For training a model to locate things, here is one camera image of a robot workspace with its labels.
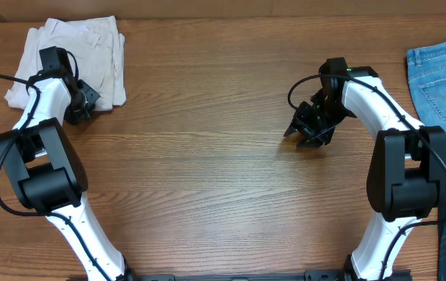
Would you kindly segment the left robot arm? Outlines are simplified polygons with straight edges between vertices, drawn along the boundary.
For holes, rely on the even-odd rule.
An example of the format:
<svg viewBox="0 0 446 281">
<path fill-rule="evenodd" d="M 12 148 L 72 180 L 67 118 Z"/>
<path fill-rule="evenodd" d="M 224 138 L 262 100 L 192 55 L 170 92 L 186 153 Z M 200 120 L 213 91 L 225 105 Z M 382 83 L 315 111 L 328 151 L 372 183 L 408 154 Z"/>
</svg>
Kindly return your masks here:
<svg viewBox="0 0 446 281">
<path fill-rule="evenodd" d="M 79 78 L 71 52 L 53 46 L 39 54 L 41 70 L 20 81 L 29 96 L 23 115 L 0 133 L 0 207 L 45 217 L 65 237 L 88 280 L 133 280 L 94 215 L 85 169 L 62 128 L 89 120 L 100 95 Z"/>
</svg>

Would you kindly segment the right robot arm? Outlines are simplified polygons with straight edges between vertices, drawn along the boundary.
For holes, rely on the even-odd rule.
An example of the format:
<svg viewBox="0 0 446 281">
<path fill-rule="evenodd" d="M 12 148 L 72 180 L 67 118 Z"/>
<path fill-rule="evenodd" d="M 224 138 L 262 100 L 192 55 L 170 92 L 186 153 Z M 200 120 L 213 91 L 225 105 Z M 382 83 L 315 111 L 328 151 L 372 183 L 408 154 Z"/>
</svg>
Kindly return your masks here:
<svg viewBox="0 0 446 281">
<path fill-rule="evenodd" d="M 307 280 L 410 280 L 393 264 L 407 236 L 429 224 L 431 210 L 446 202 L 446 133 L 409 115 L 369 66 L 327 59 L 315 76 L 320 90 L 295 107 L 285 136 L 299 146 L 331 142 L 346 117 L 357 118 L 374 140 L 366 179 L 373 214 L 359 246 L 339 270 L 308 270 Z"/>
</svg>

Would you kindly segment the beige shorts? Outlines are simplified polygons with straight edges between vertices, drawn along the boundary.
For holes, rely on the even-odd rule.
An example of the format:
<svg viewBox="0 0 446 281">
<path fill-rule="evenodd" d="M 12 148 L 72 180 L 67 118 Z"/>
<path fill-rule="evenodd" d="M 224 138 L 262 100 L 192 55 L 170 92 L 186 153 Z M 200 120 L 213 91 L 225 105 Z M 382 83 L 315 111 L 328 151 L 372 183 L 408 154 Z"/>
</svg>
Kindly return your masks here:
<svg viewBox="0 0 446 281">
<path fill-rule="evenodd" d="M 110 111 L 127 100 L 125 40 L 114 16 L 69 22 L 49 18 L 44 26 L 29 29 L 15 77 L 27 80 L 42 69 L 40 50 L 64 48 L 73 54 L 72 69 L 100 95 L 95 109 Z"/>
</svg>

